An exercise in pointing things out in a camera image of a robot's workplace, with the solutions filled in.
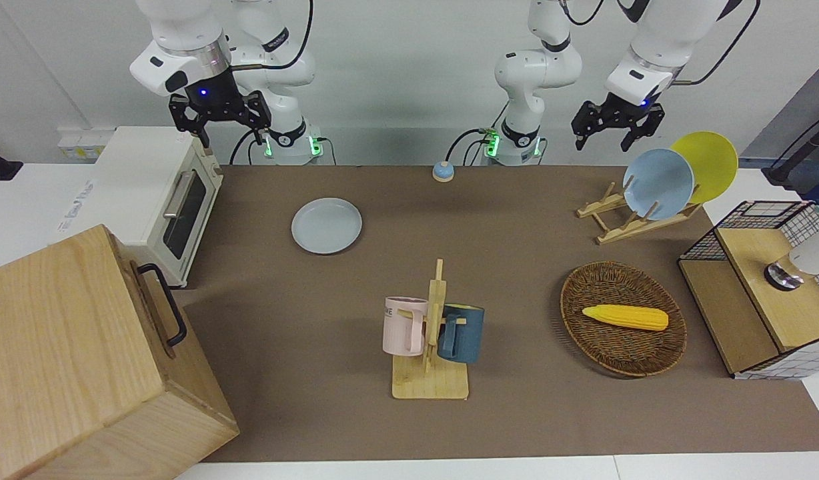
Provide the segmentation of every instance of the oven handle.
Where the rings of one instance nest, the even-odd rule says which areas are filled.
[[[184,324],[184,318],[181,316],[181,311],[178,309],[178,305],[175,304],[175,298],[172,297],[172,291],[169,289],[169,285],[166,283],[166,279],[163,277],[163,273],[160,271],[160,268],[153,263],[147,263],[137,267],[137,273],[140,275],[149,273],[150,271],[154,271],[154,273],[157,275],[157,280],[160,280],[160,286],[163,288],[163,294],[166,296],[166,301],[169,302],[169,306],[172,308],[172,314],[175,316],[175,322],[178,324],[178,333],[172,335],[172,338],[169,338],[166,341],[168,346],[174,347],[181,343],[181,341],[184,340],[184,337],[187,336],[187,325]]]
[[[178,177],[178,183],[175,184],[175,191],[172,192],[172,198],[169,200],[166,209],[163,210],[163,218],[177,219],[178,215],[181,215],[181,209],[184,208],[184,201],[187,199],[187,192],[190,192],[194,179],[196,179],[194,170],[181,173]]]

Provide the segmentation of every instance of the blue plate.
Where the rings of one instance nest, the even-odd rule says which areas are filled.
[[[685,158],[671,149],[643,152],[626,168],[623,185],[629,177],[635,179],[623,193],[626,204],[640,216],[647,215],[653,203],[659,207],[650,215],[651,221],[663,221],[677,215],[694,191],[694,173]]]

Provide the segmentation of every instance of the oven door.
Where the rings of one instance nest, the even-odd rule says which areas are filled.
[[[153,240],[156,255],[168,267],[165,270],[173,273],[169,284],[176,286],[186,282],[193,255],[217,197],[217,187],[198,156],[193,155],[192,161],[186,161],[184,165],[169,203],[161,213]]]

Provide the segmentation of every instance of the wooden cabinet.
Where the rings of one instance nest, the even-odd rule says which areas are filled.
[[[106,228],[0,267],[0,478],[169,479],[237,433],[187,318]]]
[[[770,286],[763,270],[791,250],[776,228],[717,228],[726,259],[681,259],[727,371],[734,377],[793,377],[819,371],[819,285],[803,274],[795,291]]]

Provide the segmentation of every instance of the wicker basket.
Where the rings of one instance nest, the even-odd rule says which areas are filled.
[[[581,313],[601,303],[653,307],[668,313],[668,328],[644,331],[608,325]],[[561,292],[561,314],[576,345],[602,367],[630,377],[672,368],[685,352],[685,320],[674,298],[641,270],[613,261],[578,267]]]

